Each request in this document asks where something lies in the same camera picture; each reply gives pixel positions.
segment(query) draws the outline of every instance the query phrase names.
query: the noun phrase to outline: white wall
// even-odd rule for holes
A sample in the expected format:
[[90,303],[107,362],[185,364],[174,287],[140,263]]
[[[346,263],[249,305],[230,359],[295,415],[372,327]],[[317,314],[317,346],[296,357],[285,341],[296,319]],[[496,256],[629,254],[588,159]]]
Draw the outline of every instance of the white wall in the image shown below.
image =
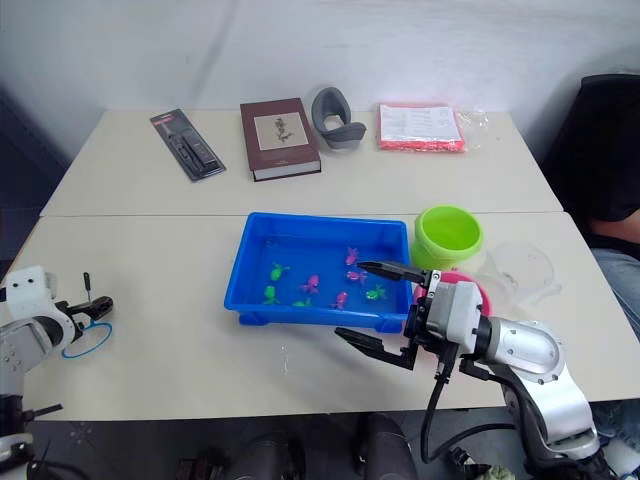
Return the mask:
[[638,0],[0,0],[0,84],[71,159],[105,108],[509,110],[534,153],[585,74],[640,70]]

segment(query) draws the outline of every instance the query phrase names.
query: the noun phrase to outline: plastic wrap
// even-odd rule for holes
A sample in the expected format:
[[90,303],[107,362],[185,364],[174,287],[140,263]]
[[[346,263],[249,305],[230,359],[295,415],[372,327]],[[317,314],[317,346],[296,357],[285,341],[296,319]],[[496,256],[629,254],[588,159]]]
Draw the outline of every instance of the plastic wrap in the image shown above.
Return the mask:
[[459,112],[444,104],[388,104],[378,108],[381,150],[466,152],[481,146],[485,112]]
[[562,291],[551,259],[528,242],[504,242],[487,251],[473,278],[487,292],[498,316],[508,316],[515,306],[537,305]]

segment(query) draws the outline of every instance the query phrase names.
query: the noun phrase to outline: blister package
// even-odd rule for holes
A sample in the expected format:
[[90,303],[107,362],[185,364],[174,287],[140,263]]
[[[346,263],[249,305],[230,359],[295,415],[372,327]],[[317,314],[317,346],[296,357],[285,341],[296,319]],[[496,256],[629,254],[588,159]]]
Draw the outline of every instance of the blister package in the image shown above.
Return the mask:
[[193,127],[180,109],[157,115],[151,124],[175,159],[192,180],[200,180],[226,170],[222,160]]
[[448,105],[382,103],[378,109],[382,150],[465,152],[478,148],[487,126],[484,112],[457,112]]

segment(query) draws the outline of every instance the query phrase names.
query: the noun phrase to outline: book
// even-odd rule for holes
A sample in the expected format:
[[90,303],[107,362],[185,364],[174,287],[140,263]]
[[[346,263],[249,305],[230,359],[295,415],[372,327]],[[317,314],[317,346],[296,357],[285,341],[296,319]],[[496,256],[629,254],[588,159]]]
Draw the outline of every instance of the book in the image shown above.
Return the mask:
[[322,170],[316,140],[299,98],[243,103],[240,113],[254,181]]

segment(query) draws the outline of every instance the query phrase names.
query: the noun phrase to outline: blue tray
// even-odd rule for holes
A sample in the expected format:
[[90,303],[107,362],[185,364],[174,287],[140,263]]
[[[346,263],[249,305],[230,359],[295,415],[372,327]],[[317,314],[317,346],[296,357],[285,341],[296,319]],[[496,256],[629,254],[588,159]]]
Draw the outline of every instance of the blue tray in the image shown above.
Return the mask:
[[[375,328],[397,333],[412,303],[409,282],[393,282],[368,275],[364,285],[347,279],[347,248],[357,248],[358,260],[409,263],[407,229],[403,222],[326,218],[305,215],[252,213],[229,280],[224,306],[240,313],[244,325],[269,322],[311,323]],[[271,281],[274,263],[290,267],[278,281]],[[307,294],[300,286],[318,275],[318,293]],[[279,304],[265,305],[264,291],[276,288]],[[380,285],[383,300],[371,301],[365,292]],[[343,310],[332,308],[338,293],[346,292]],[[294,302],[311,300],[310,307]]]

